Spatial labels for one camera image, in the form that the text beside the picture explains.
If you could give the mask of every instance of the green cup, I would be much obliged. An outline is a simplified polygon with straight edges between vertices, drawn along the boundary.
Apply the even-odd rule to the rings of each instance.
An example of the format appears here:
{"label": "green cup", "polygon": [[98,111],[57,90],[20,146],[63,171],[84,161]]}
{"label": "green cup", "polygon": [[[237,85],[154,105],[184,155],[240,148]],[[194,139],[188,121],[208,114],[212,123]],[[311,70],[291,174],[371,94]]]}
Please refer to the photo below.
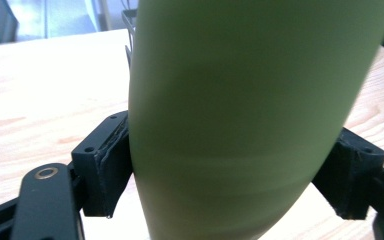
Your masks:
{"label": "green cup", "polygon": [[311,182],[384,1],[141,0],[129,127],[150,236],[258,239]]}

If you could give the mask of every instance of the light wood surface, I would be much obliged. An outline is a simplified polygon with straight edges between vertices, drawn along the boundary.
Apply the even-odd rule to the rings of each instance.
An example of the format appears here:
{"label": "light wood surface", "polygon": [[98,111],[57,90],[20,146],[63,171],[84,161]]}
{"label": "light wood surface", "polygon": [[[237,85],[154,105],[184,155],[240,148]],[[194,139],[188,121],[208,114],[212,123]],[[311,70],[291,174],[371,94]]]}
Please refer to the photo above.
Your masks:
{"label": "light wood surface", "polygon": [[[127,32],[117,30],[0,45],[0,204],[18,195],[29,170],[68,164],[105,117],[127,110],[126,44]],[[384,149],[383,48],[345,126]],[[261,239],[373,239],[374,216],[343,221],[310,185]],[[149,239],[134,179],[114,218],[83,224],[86,239]]]}

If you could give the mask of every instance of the wood grain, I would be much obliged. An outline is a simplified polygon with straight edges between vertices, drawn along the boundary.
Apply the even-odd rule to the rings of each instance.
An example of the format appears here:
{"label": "wood grain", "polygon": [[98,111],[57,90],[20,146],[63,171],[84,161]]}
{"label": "wood grain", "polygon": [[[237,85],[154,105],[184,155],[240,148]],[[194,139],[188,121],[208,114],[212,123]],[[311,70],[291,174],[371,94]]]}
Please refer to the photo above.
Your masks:
{"label": "wood grain", "polygon": [[[127,32],[0,45],[0,204],[17,196],[29,170],[69,163],[70,152],[105,117],[127,109]],[[384,149],[384,49],[345,126]],[[261,239],[373,239],[366,221],[335,216],[310,185]],[[111,220],[83,218],[87,239],[148,239],[132,178]]]}

